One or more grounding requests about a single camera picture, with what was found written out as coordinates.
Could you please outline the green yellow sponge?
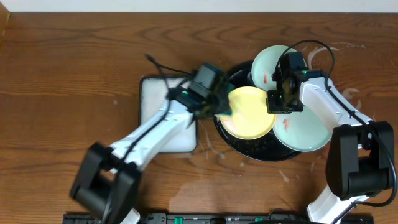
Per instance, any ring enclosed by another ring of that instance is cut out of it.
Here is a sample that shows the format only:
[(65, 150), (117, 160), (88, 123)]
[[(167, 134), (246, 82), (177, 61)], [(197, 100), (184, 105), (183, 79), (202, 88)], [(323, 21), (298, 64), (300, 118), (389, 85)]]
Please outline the green yellow sponge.
[(232, 109), (229, 108), (226, 111), (223, 111), (221, 113), (218, 113), (215, 115), (217, 118), (229, 118), (232, 116)]

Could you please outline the yellow plate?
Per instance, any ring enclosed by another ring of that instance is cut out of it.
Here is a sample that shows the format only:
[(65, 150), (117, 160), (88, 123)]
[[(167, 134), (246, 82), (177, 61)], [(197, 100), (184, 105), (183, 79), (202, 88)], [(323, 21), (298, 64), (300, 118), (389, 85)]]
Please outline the yellow plate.
[(232, 116), (219, 118), (227, 132), (244, 140), (257, 139), (267, 134), (276, 121), (267, 112), (267, 93), (253, 86), (236, 88), (228, 94)]

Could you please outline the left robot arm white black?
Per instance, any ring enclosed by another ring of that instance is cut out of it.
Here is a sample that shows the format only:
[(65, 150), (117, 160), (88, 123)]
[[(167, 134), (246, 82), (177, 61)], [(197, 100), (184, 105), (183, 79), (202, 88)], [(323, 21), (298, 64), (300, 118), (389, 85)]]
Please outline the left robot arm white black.
[(104, 146), (91, 145), (81, 162), (70, 197), (101, 223), (138, 223), (134, 208), (141, 175), (149, 162), (178, 133), (197, 119), (229, 110), (228, 82), (170, 88), (159, 112), (126, 137)]

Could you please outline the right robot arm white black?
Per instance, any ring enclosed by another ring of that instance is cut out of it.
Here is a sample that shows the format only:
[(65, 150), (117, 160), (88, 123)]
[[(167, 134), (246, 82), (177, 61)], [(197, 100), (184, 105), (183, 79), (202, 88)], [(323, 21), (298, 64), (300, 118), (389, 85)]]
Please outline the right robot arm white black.
[(277, 69), (276, 90), (268, 92), (270, 113), (309, 107), (331, 131), (327, 186), (307, 207), (314, 223), (338, 223), (357, 205), (384, 207), (397, 195), (394, 131), (356, 110), (321, 70)]

